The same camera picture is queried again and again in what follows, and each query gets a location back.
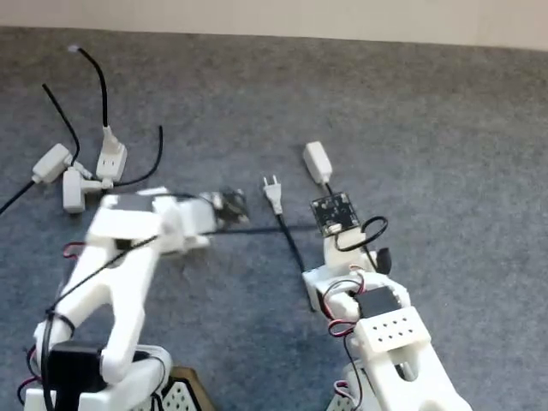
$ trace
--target white power plug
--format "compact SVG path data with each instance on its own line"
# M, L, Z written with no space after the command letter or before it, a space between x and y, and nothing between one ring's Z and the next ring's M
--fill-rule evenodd
M33 167L33 181L36 183L54 182L72 163L72 155L63 144L55 144ZM85 178L92 178L92 173L78 162L73 166L80 171Z
M63 174L63 208L71 214L81 213L86 209L86 194L111 188L112 181L86 180L75 167L69 167Z
M329 182L333 168L322 143L319 141L308 143L302 157L307 164L308 172L317 184Z
M103 127L103 146L95 174L101 180L119 182L126 166L128 149L112 133L110 126Z

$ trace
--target cable connector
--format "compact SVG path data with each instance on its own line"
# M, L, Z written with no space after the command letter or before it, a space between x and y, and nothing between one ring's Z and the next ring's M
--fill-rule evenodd
M86 194L112 189L112 181L86 180L75 167L68 167L63 174L63 208L70 214L86 209Z
M265 197L270 201L274 214L279 216L283 213L282 208L282 184L277 182L276 176L272 176L272 184L268 182L266 177L263 177L263 192Z
M308 143L302 157L307 164L308 172L317 184L329 183L333 168L324 146L319 141Z
M128 149L112 133L110 126L103 127L103 146L97 161L95 174L100 179L119 182L126 166Z

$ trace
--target white plug with cable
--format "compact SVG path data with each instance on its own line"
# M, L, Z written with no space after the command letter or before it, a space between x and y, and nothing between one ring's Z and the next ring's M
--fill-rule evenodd
M95 174L102 180L119 182L126 167L128 149L112 133L110 126L103 127L103 146L97 160Z
M63 174L63 209L70 214L86 210L86 194L112 189L112 182L86 180L75 168L69 167Z
M67 147L60 143L55 144L34 165L31 180L0 207L0 214L3 214L34 184L39 184L41 182L49 184L54 182L71 164L73 164L73 167L86 178L93 177L93 174L86 170L82 164L73 160L73 156L70 154Z
M104 80L103 70L97 61L78 45L70 45L68 51L71 53L80 53L92 64L97 71L99 83L101 86L101 96L103 105L103 145L101 153L97 160L97 168L95 174L106 184L111 182L119 182L122 178L124 168L126 167L126 159L128 158L128 149L121 143L112 133L109 125L108 100L106 91L106 81Z
M319 141L308 143L302 157L307 164L308 172L317 184L328 184L333 173L331 161L327 157L324 146Z
M33 167L33 181L54 182L73 163L72 154L63 144L55 144ZM85 178L92 178L93 174L74 161L72 166Z
M272 184L268 182L266 177L263 177L263 182L265 183L263 193L265 193L265 197L271 203L274 215L282 215L282 184L277 182L276 176L272 176Z

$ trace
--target circuit board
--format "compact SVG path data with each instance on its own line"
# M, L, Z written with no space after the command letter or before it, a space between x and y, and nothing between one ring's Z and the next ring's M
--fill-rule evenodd
M360 220L346 193L337 193L314 200L310 206L324 237L339 234L360 225Z

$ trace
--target white robotic arm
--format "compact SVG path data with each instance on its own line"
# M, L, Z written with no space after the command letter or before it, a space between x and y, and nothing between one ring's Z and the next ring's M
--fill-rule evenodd
M302 276L313 310L331 320L330 334L343 337L351 359L328 410L471 411L450 382L408 291L385 275L391 263L385 259L380 270L380 251L368 249L388 220L373 217L360 226L348 196L331 191L331 162L320 142L307 144L303 158L329 195L311 204L325 237L325 264ZM383 225L366 238L366 228L376 222ZM341 325L348 328L333 331Z
M359 229L347 237L363 240ZM331 237L325 249L326 264L303 278L314 310L353 324L349 350L358 360L343 376L350 396L361 398L354 403L335 395L328 410L471 411L450 382L408 291L375 272L365 253L341 253Z
M107 195L87 232L86 246L57 299L48 344L52 349L67 342L72 327L78 328L98 307L112 305L114 325L107 344L99 350L97 370L105 387L79 393L80 411L131 409L166 384L169 354L160 347L137 346L145 319L143 306L158 259L162 253L206 247L209 240L203 234L246 217L241 193L193 198L184 194L181 203L176 197L165 188ZM89 278L124 251L115 264ZM34 332L37 358L43 350L45 323ZM139 350L152 358L135 362ZM28 390L25 410L45 409L43 394L42 390Z

